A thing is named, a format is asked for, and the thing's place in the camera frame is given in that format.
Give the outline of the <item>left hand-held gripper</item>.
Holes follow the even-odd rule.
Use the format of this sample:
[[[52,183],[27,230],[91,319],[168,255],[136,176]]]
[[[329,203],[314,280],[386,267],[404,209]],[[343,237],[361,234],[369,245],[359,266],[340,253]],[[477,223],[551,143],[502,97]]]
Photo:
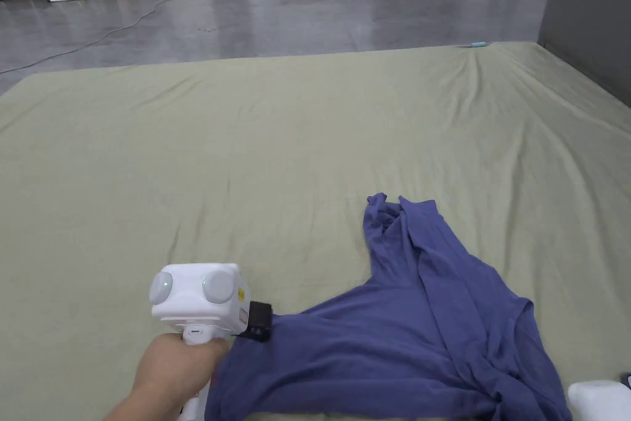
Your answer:
[[[271,338],[272,308],[252,299],[236,264],[167,265],[152,281],[150,303],[152,316],[179,332],[188,345]]]

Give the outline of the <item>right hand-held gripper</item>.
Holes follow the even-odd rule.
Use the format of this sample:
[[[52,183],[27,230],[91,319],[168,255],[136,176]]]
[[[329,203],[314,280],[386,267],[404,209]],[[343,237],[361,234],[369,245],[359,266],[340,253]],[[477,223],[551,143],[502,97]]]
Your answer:
[[[574,383],[568,399],[579,420],[630,420],[630,373],[621,374],[619,381]]]

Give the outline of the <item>person's left hand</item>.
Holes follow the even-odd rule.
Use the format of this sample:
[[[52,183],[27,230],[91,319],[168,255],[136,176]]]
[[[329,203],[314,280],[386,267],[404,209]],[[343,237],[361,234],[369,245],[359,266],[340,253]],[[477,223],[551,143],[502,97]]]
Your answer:
[[[144,351],[132,390],[183,405],[209,384],[228,351],[229,343],[221,338],[188,345],[173,333],[160,335]]]

